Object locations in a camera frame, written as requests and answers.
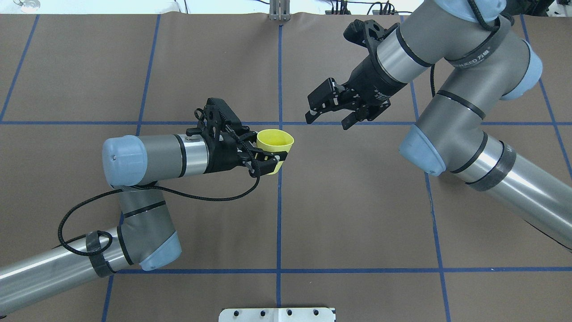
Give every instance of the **brown surface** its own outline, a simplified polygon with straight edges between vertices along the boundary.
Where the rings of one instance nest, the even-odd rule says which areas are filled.
[[[327,77],[344,82],[365,57],[365,49],[341,35],[355,18],[296,14],[280,28],[263,14],[161,17],[144,122],[190,121],[193,110],[214,96],[242,121],[261,122],[250,124],[255,130],[277,127],[280,44],[284,129],[296,143],[282,177],[262,178],[244,199],[206,203],[166,194],[183,254],[165,267],[173,271],[163,272],[178,274],[116,275],[107,321],[216,321],[223,308],[272,307],[278,299],[283,305],[335,307],[339,321],[445,321],[442,282],[451,321],[569,319],[572,256],[451,175],[429,181],[445,272],[439,274],[426,180],[397,152],[407,125],[343,131],[339,125],[290,123],[304,120],[313,88]],[[376,19],[383,26],[398,21]],[[55,246],[65,211],[108,189],[101,144],[136,133],[156,21],[155,15],[39,19],[0,123],[3,264]],[[566,61],[572,48],[565,41],[570,21],[526,17],[558,122],[572,120]],[[32,16],[0,17],[0,49],[10,53],[0,57],[2,103],[33,22]],[[515,32],[523,36],[519,26],[517,19]],[[438,86],[448,68],[438,65]],[[430,99],[428,72],[415,81],[415,94],[422,111]],[[392,103],[376,121],[415,120],[410,87]],[[337,123],[346,114],[319,120]],[[22,124],[28,121],[48,124]],[[518,100],[499,103],[486,121],[547,122],[483,129],[572,184],[538,85]],[[187,127],[143,123],[141,135],[183,133]],[[570,126],[559,123],[558,133],[572,151]],[[163,184],[225,197],[252,183],[237,168]],[[64,233],[107,229],[118,214],[117,198],[108,197],[74,215]],[[545,266],[565,271],[517,272]],[[510,272],[499,272],[502,267]],[[107,285],[107,278],[86,284],[2,322],[99,321]]]

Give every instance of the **blue grid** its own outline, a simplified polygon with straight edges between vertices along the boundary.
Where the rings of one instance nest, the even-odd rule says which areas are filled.
[[[145,87],[143,97],[141,99],[141,109],[139,118],[137,121],[4,121],[3,117],[6,113],[8,108],[8,104],[10,102],[10,97],[12,91],[17,83],[17,78],[19,72],[21,70],[22,64],[25,61],[26,53],[28,51],[29,45],[31,43],[32,37],[34,35],[34,31],[39,21],[39,16],[37,15],[32,29],[30,31],[30,35],[27,39],[26,46],[22,52],[21,59],[18,63],[17,69],[15,71],[10,89],[6,96],[6,100],[4,102],[2,111],[0,112],[0,124],[2,125],[137,125],[136,135],[139,135],[141,131],[142,125],[187,125],[187,124],[195,124],[195,122],[191,121],[143,121],[143,113],[145,110],[145,101],[146,101],[146,94],[149,86],[149,80],[151,76],[152,66],[153,66],[153,56],[154,50],[157,42],[158,30],[160,25],[161,16],[157,15],[156,27],[154,30],[153,36],[153,45],[151,48],[151,53],[149,57],[149,65],[147,70],[147,75],[145,79]],[[530,42],[528,37],[528,32],[526,30],[526,23],[521,15],[521,22],[523,31],[525,33],[526,40]],[[252,121],[252,122],[243,122],[246,125],[278,125],[280,129],[283,129],[285,125],[304,125],[304,126],[320,126],[320,125],[339,125],[339,122],[328,122],[328,121],[318,121],[314,122],[311,125],[306,124],[305,122],[298,122],[298,121],[283,121],[282,115],[282,36],[283,36],[283,25],[278,27],[278,110],[279,110],[279,121]],[[544,96],[547,109],[550,114],[551,122],[483,122],[483,125],[546,125],[546,126],[553,126],[556,137],[558,139],[558,143],[562,150],[562,155],[566,162],[569,174],[572,178],[572,167],[570,165],[570,161],[568,158],[568,154],[566,149],[563,145],[562,137],[560,131],[558,129],[559,126],[571,126],[572,122],[557,122],[554,113],[552,111],[550,101],[548,95],[546,93],[544,84],[542,79],[539,80],[539,84],[542,90],[542,94]],[[415,119],[419,118],[419,110],[417,106],[417,100],[415,95],[415,85],[412,82],[411,86],[411,98],[415,113]],[[374,122],[366,122],[366,123],[358,123],[356,126],[368,126],[368,125],[412,125],[414,122],[409,121],[374,121]],[[473,267],[473,268],[445,268],[443,267],[442,263],[442,256],[440,252],[440,245],[439,245],[439,234],[437,223],[435,219],[435,209],[432,200],[431,194],[431,183],[429,181],[428,175],[425,174],[425,181],[426,181],[426,189],[431,205],[431,216],[433,222],[433,231],[434,231],[434,239],[435,239],[435,249],[436,249],[436,256],[438,259],[438,267],[437,268],[349,268],[349,269],[283,269],[281,267],[281,203],[282,203],[282,195],[281,195],[281,188],[282,188],[282,170],[279,171],[278,176],[278,197],[277,197],[277,237],[276,237],[276,268],[269,268],[269,269],[157,269],[150,272],[146,272],[141,269],[124,269],[117,274],[275,274],[276,275],[276,304],[278,307],[281,305],[281,274],[392,274],[392,273],[439,273],[442,292],[443,292],[443,302],[444,302],[444,309],[446,313],[447,321],[451,321],[449,306],[448,306],[448,298],[447,298],[447,289],[444,279],[445,273],[496,273],[496,272],[572,272],[572,266],[531,266],[531,267]],[[108,308],[109,308],[109,301],[111,297],[113,289],[113,276],[109,277],[108,287],[106,290],[106,298],[104,303],[104,308],[102,312],[102,322],[106,321]]]

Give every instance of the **blue joint cover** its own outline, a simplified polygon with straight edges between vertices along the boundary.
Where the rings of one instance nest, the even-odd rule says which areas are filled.
[[[147,172],[147,150],[134,135],[105,140],[102,159],[105,179],[111,186],[138,184]]]
[[[479,22],[467,0],[435,0],[435,3],[457,18]],[[486,22],[496,19],[506,7],[506,0],[475,0],[475,3]]]
[[[175,231],[159,248],[149,255],[143,262],[140,262],[141,268],[145,271],[161,268],[168,263],[176,260],[181,255],[181,244],[178,241],[178,235]]]
[[[416,125],[411,126],[409,133],[399,145],[399,153],[432,176],[438,176],[446,169],[443,158]]]
[[[521,82],[511,90],[510,92],[504,94],[501,100],[513,100],[521,97],[526,91],[534,87],[534,85],[540,79],[542,75],[542,61],[540,57],[533,51],[532,47],[526,40],[522,40],[529,47],[530,59],[529,67],[526,69],[525,76],[522,78]]]

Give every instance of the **yellow cup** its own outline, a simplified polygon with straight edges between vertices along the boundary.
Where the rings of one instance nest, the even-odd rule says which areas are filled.
[[[280,129],[264,129],[258,132],[256,136],[256,146],[266,152],[290,152],[290,148],[294,144],[292,135]],[[284,161],[278,161],[273,173],[276,174]]]

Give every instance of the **white bracket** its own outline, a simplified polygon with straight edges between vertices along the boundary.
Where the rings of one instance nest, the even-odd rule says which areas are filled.
[[[335,308],[225,309],[219,322],[335,322]]]
[[[270,20],[290,20],[290,0],[269,0]]]

